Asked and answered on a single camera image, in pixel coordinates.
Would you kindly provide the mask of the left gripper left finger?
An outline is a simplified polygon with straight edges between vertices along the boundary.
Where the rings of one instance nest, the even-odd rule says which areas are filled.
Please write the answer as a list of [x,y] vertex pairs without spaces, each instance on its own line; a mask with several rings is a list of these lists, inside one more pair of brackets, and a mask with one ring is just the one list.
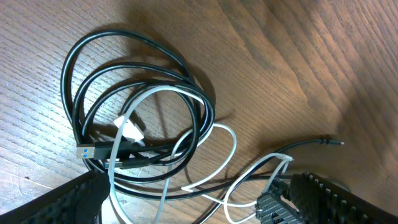
[[1,215],[1,223],[101,223],[109,192],[108,174],[91,170]]

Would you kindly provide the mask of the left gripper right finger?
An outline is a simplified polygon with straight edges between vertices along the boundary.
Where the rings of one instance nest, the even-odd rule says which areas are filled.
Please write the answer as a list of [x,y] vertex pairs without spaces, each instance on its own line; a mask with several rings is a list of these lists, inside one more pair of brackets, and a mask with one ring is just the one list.
[[397,217],[314,173],[294,174],[290,199],[307,223],[397,224]]

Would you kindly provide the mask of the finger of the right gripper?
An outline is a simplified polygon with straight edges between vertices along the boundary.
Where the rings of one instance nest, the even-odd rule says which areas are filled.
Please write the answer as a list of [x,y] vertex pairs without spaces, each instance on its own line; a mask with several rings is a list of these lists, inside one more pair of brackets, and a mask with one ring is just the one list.
[[289,185],[281,179],[275,179],[267,192],[257,198],[256,219],[261,224],[302,224],[303,217],[291,205]]

